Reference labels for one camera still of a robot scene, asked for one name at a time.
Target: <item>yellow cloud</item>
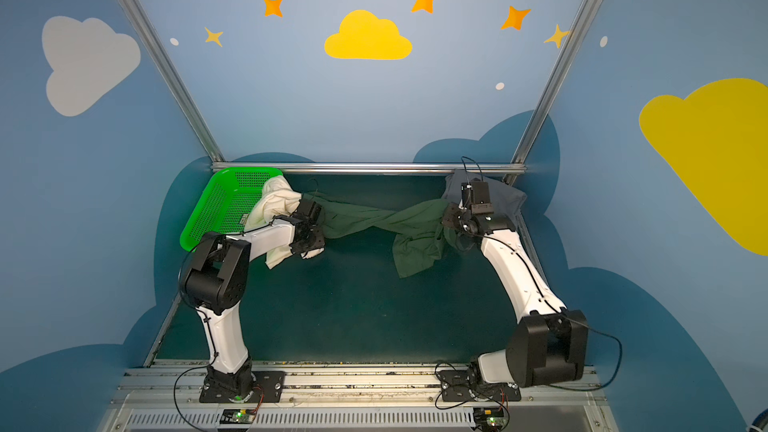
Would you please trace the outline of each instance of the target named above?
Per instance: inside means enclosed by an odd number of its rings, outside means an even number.
[[[339,33],[326,39],[326,53],[337,59],[398,60],[408,57],[413,45],[400,35],[397,25],[368,10],[350,12]]]
[[[768,87],[726,79],[659,96],[640,128],[733,240],[768,255]]]

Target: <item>green cloth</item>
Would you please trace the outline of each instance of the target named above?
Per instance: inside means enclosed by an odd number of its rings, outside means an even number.
[[[448,206],[443,198],[427,200],[399,212],[380,208],[333,202],[304,194],[322,206],[318,223],[326,238],[339,238],[378,227],[397,234],[392,255],[400,278],[409,277],[430,268],[442,257],[446,243],[455,246],[456,234],[441,224]]]

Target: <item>metal plate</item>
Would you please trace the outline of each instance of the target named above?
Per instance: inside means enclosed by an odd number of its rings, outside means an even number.
[[[442,400],[445,402],[495,400],[501,403],[503,401],[519,402],[521,399],[520,388],[517,384],[489,384],[470,390],[467,369],[438,370],[437,376],[442,388]]]
[[[252,370],[254,376],[254,393],[244,402],[233,402],[233,404],[258,404],[259,401],[264,404],[280,402],[280,396],[283,394],[283,382],[286,373],[282,370]],[[260,389],[264,391],[264,399],[261,399]],[[219,404],[223,401],[217,394],[225,395],[225,390],[218,390],[216,387],[202,389],[200,391],[200,402],[202,404]]]

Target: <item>floor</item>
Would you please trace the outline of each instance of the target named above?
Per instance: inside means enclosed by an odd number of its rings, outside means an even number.
[[[438,198],[443,177],[287,176],[295,190],[342,202],[399,210]],[[395,235],[372,228],[329,240],[311,260],[291,257],[269,270],[251,263],[240,306],[254,360],[329,362],[466,361],[506,346],[512,304],[493,267],[475,248],[446,248],[435,266],[400,279]],[[160,359],[207,359],[200,320],[181,306]]]

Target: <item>green plastic basket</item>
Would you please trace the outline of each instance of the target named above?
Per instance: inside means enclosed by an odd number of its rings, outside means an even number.
[[[191,251],[203,234],[212,230],[219,234],[242,232],[248,214],[261,198],[264,182],[282,175],[271,167],[230,167],[216,172],[181,233],[181,246]]]

